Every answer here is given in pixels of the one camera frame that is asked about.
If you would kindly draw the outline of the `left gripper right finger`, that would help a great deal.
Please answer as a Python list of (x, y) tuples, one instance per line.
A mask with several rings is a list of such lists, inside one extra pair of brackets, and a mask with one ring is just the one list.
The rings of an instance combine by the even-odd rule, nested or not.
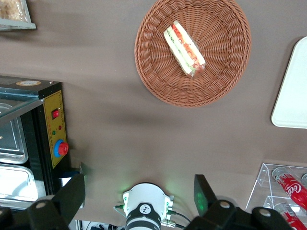
[(194, 202), (198, 216), (187, 230), (248, 230), (248, 214), (232, 202), (218, 199), (202, 174), (194, 177)]

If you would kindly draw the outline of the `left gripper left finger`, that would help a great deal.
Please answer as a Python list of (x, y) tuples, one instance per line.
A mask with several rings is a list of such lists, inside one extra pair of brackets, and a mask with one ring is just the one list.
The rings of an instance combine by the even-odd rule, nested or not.
[(52, 198), (40, 199), (28, 209), (32, 230), (68, 230), (85, 200), (84, 175), (74, 175)]

